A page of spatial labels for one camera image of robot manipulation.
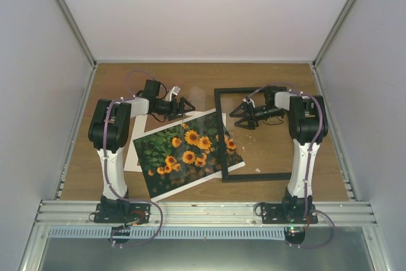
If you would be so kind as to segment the sunflower photo print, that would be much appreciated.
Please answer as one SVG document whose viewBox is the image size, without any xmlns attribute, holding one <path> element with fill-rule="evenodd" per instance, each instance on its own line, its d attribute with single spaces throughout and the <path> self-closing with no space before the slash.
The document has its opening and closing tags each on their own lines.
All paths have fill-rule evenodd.
<svg viewBox="0 0 406 271">
<path fill-rule="evenodd" d="M 133 147 L 151 200 L 160 201 L 196 185 L 221 178 L 227 170 L 245 166 L 236 141 L 223 130 L 226 153 L 219 153 L 216 110 L 147 131 L 133 138 Z"/>
</svg>

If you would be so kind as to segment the black picture frame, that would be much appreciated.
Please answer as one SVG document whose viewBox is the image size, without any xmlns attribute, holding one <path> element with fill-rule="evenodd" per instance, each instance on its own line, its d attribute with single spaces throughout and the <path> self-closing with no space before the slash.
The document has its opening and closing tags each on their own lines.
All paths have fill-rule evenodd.
<svg viewBox="0 0 406 271">
<path fill-rule="evenodd" d="M 260 88 L 245 87 L 245 88 L 216 88 L 214 89 L 214 103 L 216 109 L 216 127 L 219 135 L 219 165 L 221 166 L 222 182 L 256 182 L 256 181 L 289 181 L 291 173 L 261 173 L 261 174 L 238 174 L 230 175 L 226 161 L 226 143 L 224 138 L 224 124 L 222 119 L 221 109 L 221 94 L 237 94 L 237 93 L 252 93 L 256 89 L 263 91 Z"/>
</svg>

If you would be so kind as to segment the clear acrylic sheet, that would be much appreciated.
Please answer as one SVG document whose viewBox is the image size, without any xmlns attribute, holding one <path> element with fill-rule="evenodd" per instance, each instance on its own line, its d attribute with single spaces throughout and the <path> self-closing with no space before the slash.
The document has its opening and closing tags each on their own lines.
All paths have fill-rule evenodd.
<svg viewBox="0 0 406 271">
<path fill-rule="evenodd" d="M 240 162 L 237 146 L 231 135 L 224 129 L 226 161 L 228 167 Z M 216 127 L 216 113 L 201 117 L 197 121 L 182 123 L 178 143 L 178 165 L 186 179 L 192 181 L 221 173 L 219 165 L 219 135 Z"/>
</svg>

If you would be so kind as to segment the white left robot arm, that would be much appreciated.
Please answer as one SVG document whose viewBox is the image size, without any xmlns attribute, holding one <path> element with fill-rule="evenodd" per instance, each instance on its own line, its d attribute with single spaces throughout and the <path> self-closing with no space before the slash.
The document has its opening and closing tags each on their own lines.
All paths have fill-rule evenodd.
<svg viewBox="0 0 406 271">
<path fill-rule="evenodd" d="M 89 141 L 100 158 L 103 172 L 103 201 L 113 201 L 108 214 L 117 223 L 129 219 L 131 208 L 124 179 L 123 150 L 129 138 L 130 120 L 138 116 L 162 116 L 172 121 L 193 112 L 195 106 L 178 97 L 180 88 L 168 90 L 159 81 L 148 79 L 143 89 L 128 98 L 100 99 L 88 129 Z"/>
</svg>

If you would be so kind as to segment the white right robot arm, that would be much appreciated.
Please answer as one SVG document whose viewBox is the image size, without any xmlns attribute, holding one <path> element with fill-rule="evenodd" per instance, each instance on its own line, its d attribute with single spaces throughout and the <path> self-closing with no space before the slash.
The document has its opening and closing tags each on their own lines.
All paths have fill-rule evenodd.
<svg viewBox="0 0 406 271">
<path fill-rule="evenodd" d="M 264 98 L 265 104 L 256 106 L 251 95 L 245 96 L 230 117 L 238 119 L 236 127 L 254 130 L 260 121 L 288 116 L 294 160 L 280 210 L 287 223 L 296 223 L 310 212 L 315 158 L 329 130 L 324 98 L 281 86 L 266 87 Z"/>
</svg>

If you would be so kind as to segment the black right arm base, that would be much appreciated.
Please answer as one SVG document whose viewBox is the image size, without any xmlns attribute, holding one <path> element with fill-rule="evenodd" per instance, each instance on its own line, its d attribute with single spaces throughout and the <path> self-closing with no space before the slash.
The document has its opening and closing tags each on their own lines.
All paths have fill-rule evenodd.
<svg viewBox="0 0 406 271">
<path fill-rule="evenodd" d="M 315 206 L 308 205 L 305 215 L 305 204 L 292 205 L 288 203 L 258 202 L 254 205 L 253 211 L 256 216 L 260 216 L 264 224 L 284 224 L 284 225 L 307 225 L 317 224 L 318 216 L 313 215 L 311 209 Z"/>
</svg>

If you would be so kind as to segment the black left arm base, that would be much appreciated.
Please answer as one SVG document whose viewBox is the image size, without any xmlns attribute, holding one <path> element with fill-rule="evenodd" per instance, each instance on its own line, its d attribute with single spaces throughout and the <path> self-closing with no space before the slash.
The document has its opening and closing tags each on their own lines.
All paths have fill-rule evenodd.
<svg viewBox="0 0 406 271">
<path fill-rule="evenodd" d="M 105 201 L 96 205 L 96 211 L 89 214 L 94 223 L 114 225 L 140 225 L 148 223 L 151 205 L 126 201 Z"/>
</svg>

